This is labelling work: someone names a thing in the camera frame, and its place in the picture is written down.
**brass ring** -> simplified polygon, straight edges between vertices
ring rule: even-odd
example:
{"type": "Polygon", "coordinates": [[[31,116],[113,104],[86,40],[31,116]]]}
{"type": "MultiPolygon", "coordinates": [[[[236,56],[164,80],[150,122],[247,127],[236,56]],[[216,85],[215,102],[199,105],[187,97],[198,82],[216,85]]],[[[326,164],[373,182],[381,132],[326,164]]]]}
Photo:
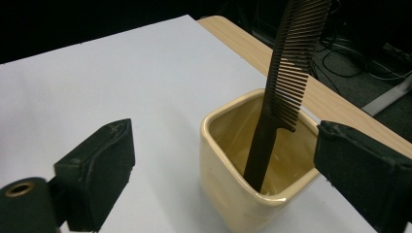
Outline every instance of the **brass ring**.
{"type": "Polygon", "coordinates": [[[27,192],[31,191],[34,188],[33,182],[24,182],[24,183],[17,183],[7,189],[6,196],[7,197],[18,197],[21,195],[26,194],[27,192]]]}

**ceramic cup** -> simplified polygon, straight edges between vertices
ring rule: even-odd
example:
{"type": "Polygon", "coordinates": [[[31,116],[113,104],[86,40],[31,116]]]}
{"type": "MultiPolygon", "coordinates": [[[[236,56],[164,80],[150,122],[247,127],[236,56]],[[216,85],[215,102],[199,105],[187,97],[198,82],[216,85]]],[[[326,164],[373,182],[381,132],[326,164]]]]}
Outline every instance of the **ceramic cup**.
{"type": "Polygon", "coordinates": [[[300,111],[294,133],[278,130],[262,191],[243,179],[263,92],[233,100],[201,124],[201,185],[233,232],[258,232],[319,175],[313,164],[317,123],[300,111]]]}

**table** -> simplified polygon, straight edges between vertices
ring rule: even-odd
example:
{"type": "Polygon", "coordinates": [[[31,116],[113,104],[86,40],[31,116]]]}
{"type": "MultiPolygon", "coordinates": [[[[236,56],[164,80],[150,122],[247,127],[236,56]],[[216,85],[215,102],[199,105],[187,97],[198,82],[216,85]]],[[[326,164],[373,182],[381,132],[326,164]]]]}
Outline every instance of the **table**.
{"type": "MultiPolygon", "coordinates": [[[[227,232],[200,187],[200,122],[263,88],[269,59],[268,47],[224,18],[178,17],[0,65],[0,186],[51,179],[53,163],[87,136],[130,117],[136,166],[100,232],[227,232]]],[[[303,105],[323,119],[361,120],[373,129],[357,128],[410,152],[314,80],[303,105]]],[[[323,177],[263,230],[331,231],[374,232],[323,177]]]]}

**comb teeth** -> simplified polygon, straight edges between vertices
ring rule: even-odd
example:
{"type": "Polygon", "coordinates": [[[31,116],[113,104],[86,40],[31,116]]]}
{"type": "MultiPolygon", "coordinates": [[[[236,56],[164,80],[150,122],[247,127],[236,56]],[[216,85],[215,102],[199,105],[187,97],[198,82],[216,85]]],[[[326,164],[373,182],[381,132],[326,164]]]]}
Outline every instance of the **comb teeth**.
{"type": "Polygon", "coordinates": [[[287,6],[275,40],[265,98],[279,125],[294,131],[312,56],[322,33],[328,0],[294,0],[287,6]]]}

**black comb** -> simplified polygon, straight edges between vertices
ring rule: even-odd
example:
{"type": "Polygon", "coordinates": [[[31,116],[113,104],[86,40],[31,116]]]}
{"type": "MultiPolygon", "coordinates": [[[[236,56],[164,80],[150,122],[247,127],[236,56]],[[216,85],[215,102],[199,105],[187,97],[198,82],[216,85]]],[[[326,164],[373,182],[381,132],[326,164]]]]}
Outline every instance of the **black comb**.
{"type": "Polygon", "coordinates": [[[277,129],[294,132],[329,7],[329,0],[291,0],[285,7],[244,173],[245,180],[256,191],[261,190],[277,129]]]}

